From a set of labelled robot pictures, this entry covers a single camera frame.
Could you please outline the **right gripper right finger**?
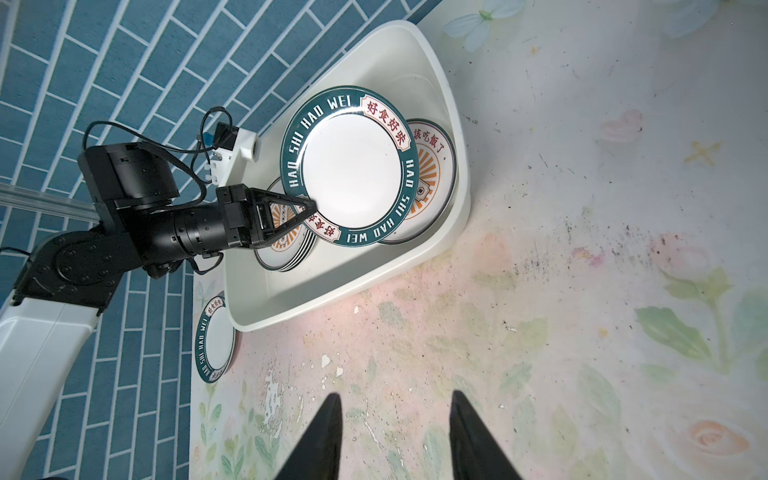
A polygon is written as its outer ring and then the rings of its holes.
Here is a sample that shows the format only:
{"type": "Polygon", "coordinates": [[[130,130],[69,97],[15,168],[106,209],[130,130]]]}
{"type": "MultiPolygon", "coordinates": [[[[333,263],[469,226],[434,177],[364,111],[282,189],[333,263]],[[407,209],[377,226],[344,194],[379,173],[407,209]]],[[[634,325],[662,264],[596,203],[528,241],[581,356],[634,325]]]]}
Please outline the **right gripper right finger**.
{"type": "Polygon", "coordinates": [[[456,480],[522,480],[491,432],[460,390],[452,393],[449,442],[456,480]]]}

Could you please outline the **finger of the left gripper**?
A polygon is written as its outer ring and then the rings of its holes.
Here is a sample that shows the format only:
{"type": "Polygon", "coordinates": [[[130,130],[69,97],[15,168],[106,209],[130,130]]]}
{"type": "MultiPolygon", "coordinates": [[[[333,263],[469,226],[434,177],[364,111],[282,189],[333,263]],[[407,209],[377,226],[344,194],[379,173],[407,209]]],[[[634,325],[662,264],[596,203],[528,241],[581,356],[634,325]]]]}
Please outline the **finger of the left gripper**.
{"type": "Polygon", "coordinates": [[[300,207],[302,210],[316,210],[317,204],[314,200],[305,197],[296,197],[277,193],[269,190],[252,188],[251,194],[255,204],[263,205],[269,208],[272,204],[286,205],[291,207],[300,207]]]}
{"type": "Polygon", "coordinates": [[[262,229],[261,248],[288,248],[301,243],[312,232],[306,225],[309,218],[303,209],[269,209],[262,229]]]}

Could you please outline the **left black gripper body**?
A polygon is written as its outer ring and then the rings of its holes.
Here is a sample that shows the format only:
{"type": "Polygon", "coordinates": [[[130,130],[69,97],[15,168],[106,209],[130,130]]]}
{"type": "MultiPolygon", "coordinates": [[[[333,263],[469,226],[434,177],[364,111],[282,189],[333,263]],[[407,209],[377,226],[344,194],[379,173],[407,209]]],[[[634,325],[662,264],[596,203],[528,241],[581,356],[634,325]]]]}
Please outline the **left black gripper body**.
{"type": "Polygon", "coordinates": [[[144,215],[140,256],[177,261],[197,255],[268,244],[269,193],[243,184],[219,187],[213,203],[144,215]]]}

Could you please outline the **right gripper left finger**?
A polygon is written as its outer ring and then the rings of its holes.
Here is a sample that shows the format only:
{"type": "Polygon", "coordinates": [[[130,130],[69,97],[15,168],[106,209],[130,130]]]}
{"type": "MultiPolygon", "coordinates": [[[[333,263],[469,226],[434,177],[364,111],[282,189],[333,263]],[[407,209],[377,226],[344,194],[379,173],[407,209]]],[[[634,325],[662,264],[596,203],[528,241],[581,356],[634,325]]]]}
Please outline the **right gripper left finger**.
{"type": "Polygon", "coordinates": [[[275,479],[336,480],[339,477],[342,439],[342,401],[338,393],[331,393],[275,479]]]}

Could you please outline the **orange sunburst plate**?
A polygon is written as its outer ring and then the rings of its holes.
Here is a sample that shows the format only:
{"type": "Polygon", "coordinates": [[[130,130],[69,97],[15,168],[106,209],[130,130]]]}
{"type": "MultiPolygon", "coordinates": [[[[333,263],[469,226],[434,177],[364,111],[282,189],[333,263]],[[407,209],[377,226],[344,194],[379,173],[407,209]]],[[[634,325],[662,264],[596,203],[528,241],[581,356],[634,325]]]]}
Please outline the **orange sunburst plate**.
{"type": "Polygon", "coordinates": [[[408,125],[419,160],[417,191],[406,219],[381,240],[385,245],[402,244],[425,233],[448,205],[457,177],[455,147],[448,132],[436,122],[423,118],[409,119],[408,125]]]}
{"type": "MultiPolygon", "coordinates": [[[[270,211],[276,226],[292,220],[302,207],[272,204],[270,211]]],[[[317,236],[304,224],[281,237],[271,246],[254,252],[257,262],[266,270],[288,272],[296,268],[312,251],[317,236]]]]}

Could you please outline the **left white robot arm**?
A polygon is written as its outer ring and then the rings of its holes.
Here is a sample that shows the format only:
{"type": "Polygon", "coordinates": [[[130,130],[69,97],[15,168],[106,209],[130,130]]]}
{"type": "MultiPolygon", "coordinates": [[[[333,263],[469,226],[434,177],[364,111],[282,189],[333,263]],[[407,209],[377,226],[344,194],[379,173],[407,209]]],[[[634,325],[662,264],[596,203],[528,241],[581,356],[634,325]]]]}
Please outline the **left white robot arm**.
{"type": "Polygon", "coordinates": [[[20,477],[80,350],[123,276],[152,278],[196,257],[274,244],[317,210],[314,201],[242,184],[214,202],[178,204],[180,161],[147,143],[92,146],[78,159],[99,217],[28,256],[1,311],[1,475],[20,477]]]}

